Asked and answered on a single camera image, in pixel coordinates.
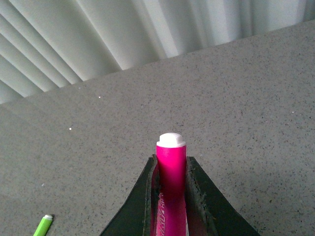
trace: countertop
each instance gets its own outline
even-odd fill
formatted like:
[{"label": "countertop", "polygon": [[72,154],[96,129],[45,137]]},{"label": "countertop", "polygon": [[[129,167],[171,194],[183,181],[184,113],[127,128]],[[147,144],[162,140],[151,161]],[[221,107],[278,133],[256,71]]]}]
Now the countertop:
[{"label": "countertop", "polygon": [[315,21],[0,105],[0,235],[98,236],[182,134],[262,236],[315,232]]}]

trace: highlighter cap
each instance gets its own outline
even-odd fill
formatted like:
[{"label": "highlighter cap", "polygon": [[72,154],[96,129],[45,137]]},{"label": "highlighter cap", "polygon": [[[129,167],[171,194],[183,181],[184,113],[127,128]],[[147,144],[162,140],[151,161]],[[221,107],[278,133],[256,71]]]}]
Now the highlighter cap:
[{"label": "highlighter cap", "polygon": [[159,137],[157,146],[162,148],[180,148],[186,145],[183,141],[183,137],[177,133],[166,133]]}]

